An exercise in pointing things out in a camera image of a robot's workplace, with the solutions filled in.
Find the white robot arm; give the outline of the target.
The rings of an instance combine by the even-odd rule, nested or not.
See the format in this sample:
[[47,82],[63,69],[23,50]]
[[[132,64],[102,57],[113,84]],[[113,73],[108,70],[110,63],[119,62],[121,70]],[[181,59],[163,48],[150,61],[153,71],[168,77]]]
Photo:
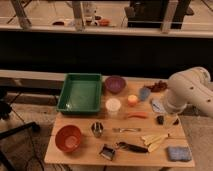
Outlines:
[[190,103],[213,118],[213,91],[208,84],[210,73],[203,67],[193,67],[171,75],[162,105],[168,114],[179,114]]

